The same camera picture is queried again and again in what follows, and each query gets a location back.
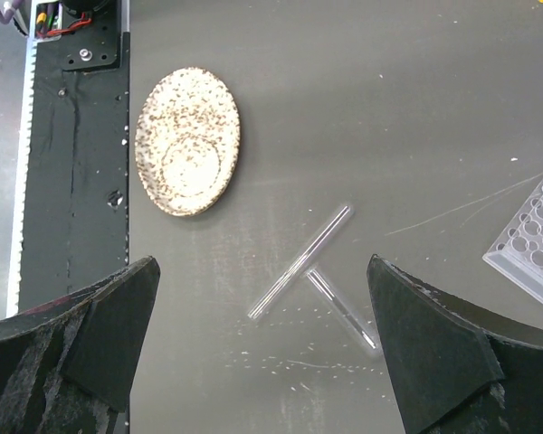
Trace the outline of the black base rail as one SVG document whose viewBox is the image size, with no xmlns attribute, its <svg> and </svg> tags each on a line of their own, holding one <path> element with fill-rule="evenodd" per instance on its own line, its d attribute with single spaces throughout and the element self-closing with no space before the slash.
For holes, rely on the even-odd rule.
<svg viewBox="0 0 543 434">
<path fill-rule="evenodd" d="M 6 313 L 129 261 L 127 1 L 27 1 Z"/>
</svg>

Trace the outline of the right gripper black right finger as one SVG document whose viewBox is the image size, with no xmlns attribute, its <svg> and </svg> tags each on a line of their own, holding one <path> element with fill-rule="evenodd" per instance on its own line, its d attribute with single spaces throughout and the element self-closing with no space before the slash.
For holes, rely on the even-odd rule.
<svg viewBox="0 0 543 434">
<path fill-rule="evenodd" d="M 543 433 L 542 329 L 378 255 L 367 283 L 405 432 Z"/>
</svg>

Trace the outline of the short clear glass tube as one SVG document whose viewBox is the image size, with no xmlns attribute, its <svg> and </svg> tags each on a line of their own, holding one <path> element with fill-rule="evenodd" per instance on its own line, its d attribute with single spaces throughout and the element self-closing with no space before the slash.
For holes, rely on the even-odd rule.
<svg viewBox="0 0 543 434">
<path fill-rule="evenodd" d="M 349 335 L 371 358 L 382 356 L 377 330 L 354 308 L 346 295 L 327 277 L 320 267 L 312 267 L 305 273 L 306 279 L 318 291 L 329 311 L 344 326 Z"/>
</svg>

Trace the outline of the clear acrylic tube rack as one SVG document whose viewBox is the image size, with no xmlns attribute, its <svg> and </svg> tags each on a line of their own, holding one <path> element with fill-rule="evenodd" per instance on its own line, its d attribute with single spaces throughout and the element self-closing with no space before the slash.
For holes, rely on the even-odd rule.
<svg viewBox="0 0 543 434">
<path fill-rule="evenodd" d="M 543 179 L 482 258 L 543 305 Z"/>
</svg>

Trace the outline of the clear tube centre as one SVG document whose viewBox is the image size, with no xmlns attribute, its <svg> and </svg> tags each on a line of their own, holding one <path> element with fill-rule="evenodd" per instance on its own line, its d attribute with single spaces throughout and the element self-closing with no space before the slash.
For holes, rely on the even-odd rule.
<svg viewBox="0 0 543 434">
<path fill-rule="evenodd" d="M 351 219 L 354 208 L 350 203 L 343 203 L 329 220 L 312 236 L 310 241 L 299 251 L 287 268 L 275 279 L 270 288 L 252 305 L 247 316 L 255 322 L 266 315 L 280 296 L 293 284 L 304 270 L 329 245 L 342 227 Z"/>
</svg>

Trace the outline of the speckled ceramic plate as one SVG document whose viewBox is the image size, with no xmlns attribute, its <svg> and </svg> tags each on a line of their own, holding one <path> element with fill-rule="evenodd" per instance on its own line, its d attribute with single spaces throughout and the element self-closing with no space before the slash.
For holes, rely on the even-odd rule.
<svg viewBox="0 0 543 434">
<path fill-rule="evenodd" d="M 195 216 L 224 193 L 240 144 L 240 114 L 225 83 L 203 68 L 178 69 L 158 82 L 138 116 L 139 179 L 161 211 Z"/>
</svg>

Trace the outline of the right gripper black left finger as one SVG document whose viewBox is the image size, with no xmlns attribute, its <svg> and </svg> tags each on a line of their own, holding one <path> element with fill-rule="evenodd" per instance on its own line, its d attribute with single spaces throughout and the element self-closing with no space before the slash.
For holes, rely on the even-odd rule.
<svg viewBox="0 0 543 434">
<path fill-rule="evenodd" d="M 155 305 L 151 256 L 0 320 L 0 433 L 111 433 Z"/>
</svg>

